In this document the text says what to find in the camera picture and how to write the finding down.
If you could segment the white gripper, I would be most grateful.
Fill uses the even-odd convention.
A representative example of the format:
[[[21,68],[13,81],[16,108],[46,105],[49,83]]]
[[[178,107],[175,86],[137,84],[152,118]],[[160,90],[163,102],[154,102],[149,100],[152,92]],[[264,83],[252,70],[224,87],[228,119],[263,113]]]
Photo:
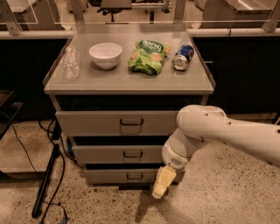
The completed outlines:
[[[162,160],[166,166],[160,167],[157,172],[152,196],[161,199],[177,176],[174,169],[183,169],[191,160],[193,153],[207,144],[207,140],[186,136],[180,129],[176,129],[162,147]]]

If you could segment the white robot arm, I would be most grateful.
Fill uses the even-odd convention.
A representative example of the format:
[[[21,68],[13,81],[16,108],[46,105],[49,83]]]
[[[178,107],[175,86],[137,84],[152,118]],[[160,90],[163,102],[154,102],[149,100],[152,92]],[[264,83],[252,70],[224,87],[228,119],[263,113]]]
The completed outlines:
[[[193,153],[210,141],[218,141],[253,155],[272,165],[280,165],[280,127],[227,117],[215,106],[188,105],[177,115],[177,128],[162,147],[164,166],[157,172],[152,196],[160,199],[186,167]]]

